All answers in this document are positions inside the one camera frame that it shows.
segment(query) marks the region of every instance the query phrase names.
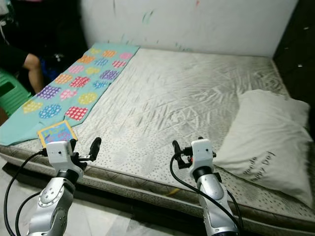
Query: floor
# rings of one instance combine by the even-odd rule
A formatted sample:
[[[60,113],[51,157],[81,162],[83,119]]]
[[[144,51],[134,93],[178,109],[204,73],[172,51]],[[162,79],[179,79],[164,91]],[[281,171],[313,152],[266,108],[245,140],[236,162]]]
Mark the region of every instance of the floor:
[[[0,235],[8,235],[3,219],[3,200],[11,176],[2,170],[6,162],[0,158]],[[17,209],[29,195],[40,189],[14,182],[8,200],[8,218],[14,228]],[[23,208],[20,216],[20,232],[26,235],[28,223],[36,207],[36,197]],[[68,225],[65,236],[189,236],[158,225],[138,222],[132,215],[112,208],[75,199],[68,213]]]

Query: teal blanket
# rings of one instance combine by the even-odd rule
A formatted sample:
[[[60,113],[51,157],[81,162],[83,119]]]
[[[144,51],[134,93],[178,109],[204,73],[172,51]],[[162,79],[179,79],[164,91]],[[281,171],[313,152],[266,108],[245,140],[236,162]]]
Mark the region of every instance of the teal blanket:
[[[35,139],[38,130],[64,119],[71,126],[81,124],[137,50],[129,45],[94,44],[0,127],[0,145]]]

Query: black shorts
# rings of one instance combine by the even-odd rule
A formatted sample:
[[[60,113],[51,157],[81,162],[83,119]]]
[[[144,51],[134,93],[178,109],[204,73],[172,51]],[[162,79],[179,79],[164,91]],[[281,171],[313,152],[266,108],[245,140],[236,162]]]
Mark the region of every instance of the black shorts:
[[[0,44],[0,67],[4,70],[16,73],[22,68],[27,56],[28,53],[21,49]]]

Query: white mattress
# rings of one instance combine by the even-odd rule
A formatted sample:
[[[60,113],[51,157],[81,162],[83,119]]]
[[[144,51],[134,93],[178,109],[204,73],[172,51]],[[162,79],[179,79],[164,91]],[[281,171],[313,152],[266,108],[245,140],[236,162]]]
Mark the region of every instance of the white mattress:
[[[95,137],[102,138],[98,159],[82,183],[200,215],[197,196],[169,172],[171,143],[177,140],[183,148],[202,136],[218,150],[238,111],[238,95],[250,89],[287,95],[267,58],[140,49],[87,119],[73,128],[80,154],[88,153]],[[39,140],[0,147],[12,163],[40,149]],[[53,174],[46,160],[36,162],[41,165],[31,169]],[[180,178],[195,184],[187,170],[177,169]],[[218,171],[244,208],[315,223],[315,214],[297,200]],[[182,190],[170,193],[176,187]]]

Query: green plastic chair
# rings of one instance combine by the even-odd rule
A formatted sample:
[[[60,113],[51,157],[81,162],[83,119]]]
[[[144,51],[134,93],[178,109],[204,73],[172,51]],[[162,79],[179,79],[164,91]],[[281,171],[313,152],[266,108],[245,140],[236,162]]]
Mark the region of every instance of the green plastic chair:
[[[13,75],[0,69],[0,107],[8,116],[31,97],[32,94]]]

